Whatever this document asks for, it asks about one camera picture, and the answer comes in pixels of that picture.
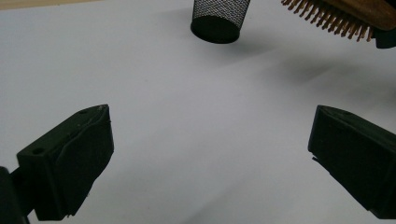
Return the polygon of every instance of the wooden hairbrush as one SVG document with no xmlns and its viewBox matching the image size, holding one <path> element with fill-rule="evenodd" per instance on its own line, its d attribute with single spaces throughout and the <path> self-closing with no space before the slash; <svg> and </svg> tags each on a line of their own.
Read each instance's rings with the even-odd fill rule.
<svg viewBox="0 0 396 224">
<path fill-rule="evenodd" d="M 289 10 L 299 13 L 317 27 L 328 29 L 335 35 L 354 35 L 357 41 L 366 37 L 370 41 L 374 28 L 390 31 L 396 28 L 396 8 L 385 0 L 282 0 Z"/>
</svg>

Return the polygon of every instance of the mesh cup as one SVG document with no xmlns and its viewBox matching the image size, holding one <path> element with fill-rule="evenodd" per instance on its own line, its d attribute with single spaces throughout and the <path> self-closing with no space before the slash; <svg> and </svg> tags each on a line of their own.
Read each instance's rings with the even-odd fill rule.
<svg viewBox="0 0 396 224">
<path fill-rule="evenodd" d="M 232 43 L 239 38 L 249 3 L 250 0 L 194 0 L 191 30 L 208 42 Z"/>
</svg>

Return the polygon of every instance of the brush bristle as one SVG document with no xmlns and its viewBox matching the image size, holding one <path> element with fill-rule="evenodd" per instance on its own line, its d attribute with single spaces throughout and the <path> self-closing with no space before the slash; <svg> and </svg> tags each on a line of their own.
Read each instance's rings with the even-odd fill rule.
<svg viewBox="0 0 396 224">
<path fill-rule="evenodd" d="M 366 35 L 367 42 L 372 39 L 372 26 L 322 0 L 282 0 L 282 4 L 289 6 L 288 10 L 295 9 L 294 14 L 302 11 L 300 17 L 307 13 L 306 21 L 312 18 L 311 23 L 316 23 L 317 27 L 321 26 L 323 30 L 327 29 L 335 35 L 341 34 L 348 39 L 356 35 L 358 42 Z"/>
</svg>

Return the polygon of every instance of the metal mesh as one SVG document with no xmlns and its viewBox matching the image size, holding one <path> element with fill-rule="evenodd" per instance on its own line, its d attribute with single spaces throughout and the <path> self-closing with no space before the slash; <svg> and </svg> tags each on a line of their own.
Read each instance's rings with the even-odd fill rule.
<svg viewBox="0 0 396 224">
<path fill-rule="evenodd" d="M 242 27 L 250 0 L 195 0 L 192 18 L 216 16 Z"/>
</svg>

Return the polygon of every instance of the white table surface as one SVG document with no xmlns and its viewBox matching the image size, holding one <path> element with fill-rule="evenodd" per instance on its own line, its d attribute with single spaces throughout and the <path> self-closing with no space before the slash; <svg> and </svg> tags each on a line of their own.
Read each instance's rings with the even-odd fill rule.
<svg viewBox="0 0 396 224">
<path fill-rule="evenodd" d="M 396 132 L 396 49 L 329 35 L 280 1 L 252 1 L 240 39 L 210 44 L 190 31 L 192 5 L 0 11 L 0 165 L 13 171 L 43 133 L 109 104 L 115 153 L 61 223 L 394 223 L 307 143 L 317 105 Z"/>
</svg>

